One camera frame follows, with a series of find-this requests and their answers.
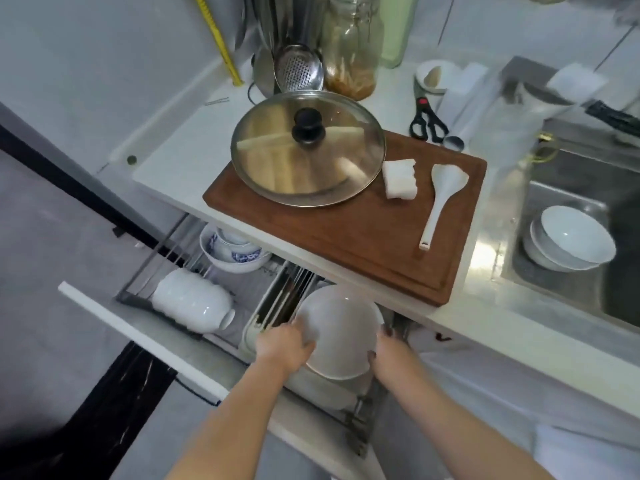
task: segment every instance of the hand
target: hand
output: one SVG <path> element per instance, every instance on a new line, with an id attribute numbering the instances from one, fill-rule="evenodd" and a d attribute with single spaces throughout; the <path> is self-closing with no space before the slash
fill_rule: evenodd
<path id="1" fill-rule="evenodd" d="M 397 332 L 393 334 L 382 325 L 377 335 L 376 351 L 369 352 L 369 363 L 377 379 L 396 397 L 417 383 L 427 379 L 427 371 L 420 357 L 404 343 Z"/>
<path id="2" fill-rule="evenodd" d="M 283 323 L 261 333 L 255 341 L 256 362 L 276 366 L 286 381 L 309 360 L 316 349 L 315 342 L 303 344 L 303 328 L 303 321 L 296 318 L 291 324 Z"/>

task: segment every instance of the black lid knob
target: black lid knob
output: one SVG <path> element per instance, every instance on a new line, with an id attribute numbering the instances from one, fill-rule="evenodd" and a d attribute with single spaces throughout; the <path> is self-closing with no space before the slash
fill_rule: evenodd
<path id="1" fill-rule="evenodd" d="M 293 139 L 300 144 L 315 144 L 324 138 L 322 114 L 313 107 L 303 107 L 293 116 L 295 125 L 291 129 Z"/>

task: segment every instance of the white bowl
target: white bowl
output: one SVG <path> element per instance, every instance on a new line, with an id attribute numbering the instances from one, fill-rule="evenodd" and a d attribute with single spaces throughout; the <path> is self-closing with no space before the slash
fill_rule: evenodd
<path id="1" fill-rule="evenodd" d="M 424 78 L 427 77 L 427 74 L 432 69 L 438 66 L 440 67 L 440 81 L 438 85 L 436 87 L 427 86 L 424 83 Z M 415 79 L 418 81 L 418 84 L 420 84 L 420 87 L 428 93 L 444 94 L 461 71 L 462 69 L 451 61 L 434 59 L 425 61 L 418 66 L 418 69 L 415 71 Z"/>
<path id="2" fill-rule="evenodd" d="M 538 249 L 540 249 L 545 256 L 559 266 L 565 267 L 571 271 L 585 271 L 599 266 L 598 263 L 592 263 L 577 258 L 559 247 L 545 232 L 540 216 L 531 222 L 529 232 L 532 234 L 533 242 Z"/>
<path id="3" fill-rule="evenodd" d="M 616 243 L 609 231 L 578 209 L 554 205 L 544 209 L 540 220 L 549 238 L 578 259 L 603 264 L 616 256 Z"/>
<path id="4" fill-rule="evenodd" d="M 305 322 L 305 339 L 316 341 L 309 369 L 333 380 L 354 379 L 369 370 L 367 352 L 376 349 L 376 334 L 384 323 L 375 303 L 332 285 L 305 298 L 297 316 Z"/>
<path id="5" fill-rule="evenodd" d="M 211 261 L 211 263 L 221 269 L 222 271 L 226 271 L 228 273 L 233 274 L 244 274 L 251 273 L 252 271 L 256 271 L 260 269 L 262 266 L 268 263 L 269 259 L 271 259 L 271 253 L 261 249 L 259 251 L 255 251 L 249 255 L 239 255 L 233 253 L 228 247 L 222 245 L 219 246 L 217 239 L 214 243 L 213 254 L 209 252 L 209 241 L 212 236 L 216 234 L 217 227 L 213 224 L 207 224 L 202 232 L 200 233 L 200 249 L 204 252 L 205 256 Z M 248 258 L 250 260 L 246 262 L 239 262 L 243 258 Z"/>
<path id="6" fill-rule="evenodd" d="M 213 252 L 209 252 L 212 239 Z M 229 237 L 228 232 L 223 231 L 214 224 L 207 224 L 200 233 L 200 246 L 204 251 L 212 254 L 215 259 L 230 263 L 244 263 L 258 259 L 260 246 L 248 241 L 239 244 L 238 241 L 240 240 L 241 238 L 236 234 L 231 234 L 231 237 Z"/>
<path id="7" fill-rule="evenodd" d="M 151 303 L 155 310 L 197 333 L 224 330 L 236 314 L 228 291 L 183 268 L 157 284 Z"/>
<path id="8" fill-rule="evenodd" d="M 570 273 L 572 269 L 560 266 L 559 264 L 551 261 L 551 259 L 548 258 L 542 250 L 540 250 L 537 244 L 533 241 L 533 231 L 531 230 L 532 225 L 533 222 L 529 225 L 529 228 L 522 236 L 522 245 L 527 255 L 534 263 L 546 269 L 559 271 L 560 273 Z"/>
<path id="9" fill-rule="evenodd" d="M 216 232 L 218 234 L 218 239 L 220 240 L 220 243 L 224 244 L 232 252 L 240 253 L 240 254 L 251 254 L 256 251 L 260 251 L 260 246 L 247 241 L 240 234 L 236 234 L 235 232 L 220 229 L 220 227 L 216 227 Z"/>

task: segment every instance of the bottle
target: bottle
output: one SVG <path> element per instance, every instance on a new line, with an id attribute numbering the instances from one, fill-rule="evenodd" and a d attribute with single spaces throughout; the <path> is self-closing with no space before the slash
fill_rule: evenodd
<path id="1" fill-rule="evenodd" d="M 380 0 L 329 0 L 321 51 L 324 87 L 359 101 L 376 88 L 384 27 Z"/>

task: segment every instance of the metal rack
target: metal rack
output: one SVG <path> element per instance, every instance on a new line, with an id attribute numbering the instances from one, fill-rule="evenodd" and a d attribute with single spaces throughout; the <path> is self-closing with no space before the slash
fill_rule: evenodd
<path id="1" fill-rule="evenodd" d="M 275 255 L 252 273 L 232 274 L 220 271 L 210 263 L 200 248 L 200 233 L 205 225 L 197 217 L 185 214 L 119 291 L 116 299 L 125 305 L 153 313 L 158 319 L 170 323 L 192 338 L 205 340 L 212 347 L 219 347 L 248 365 L 255 359 L 252 347 L 246 346 L 246 342 L 250 342 L 250 335 L 257 336 L 261 330 L 290 320 L 302 299 L 315 289 L 322 278 Z M 201 335 L 153 309 L 150 298 L 158 282 L 179 267 L 198 273 L 231 293 L 236 316 L 227 329 Z M 406 323 L 400 315 L 393 314 L 389 325 L 404 328 Z M 387 393 L 372 376 L 365 380 L 364 387 L 361 381 L 358 389 L 354 389 L 357 393 L 353 407 L 343 410 L 328 409 L 311 401 L 304 392 L 287 388 L 347 428 L 349 445 L 363 456 L 376 412 Z M 340 387 L 349 387 L 349 384 L 344 386 L 340 383 Z"/>

